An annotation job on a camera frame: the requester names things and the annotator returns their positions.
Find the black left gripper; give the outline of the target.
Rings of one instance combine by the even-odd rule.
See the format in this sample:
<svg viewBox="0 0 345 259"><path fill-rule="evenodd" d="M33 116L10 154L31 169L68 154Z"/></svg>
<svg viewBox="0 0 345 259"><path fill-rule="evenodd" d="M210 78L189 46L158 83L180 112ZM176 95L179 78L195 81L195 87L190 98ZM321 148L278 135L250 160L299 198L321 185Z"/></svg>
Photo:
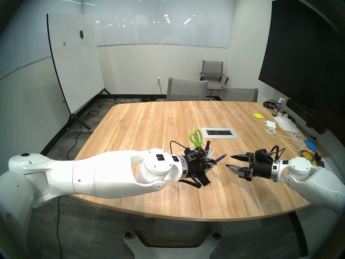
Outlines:
<svg viewBox="0 0 345 259"><path fill-rule="evenodd" d="M183 183L193 187L208 186L211 182L206 176L206 172L210 171L217 163L214 159L205 157L204 159L193 159L188 162L187 156L183 156L187 163L187 169Z"/></svg>

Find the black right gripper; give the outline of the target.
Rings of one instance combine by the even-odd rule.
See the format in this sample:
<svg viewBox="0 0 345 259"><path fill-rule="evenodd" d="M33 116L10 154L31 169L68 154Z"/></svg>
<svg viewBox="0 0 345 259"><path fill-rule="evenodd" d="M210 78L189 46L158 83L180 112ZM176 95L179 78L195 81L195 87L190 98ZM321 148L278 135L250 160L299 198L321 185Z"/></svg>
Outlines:
<svg viewBox="0 0 345 259"><path fill-rule="evenodd" d="M249 162L249 167L226 165L229 170L240 178L251 181L252 177L261 177L277 182L279 160L273 160L271 157L259 160L254 153L237 154L230 157L242 162Z"/></svg>

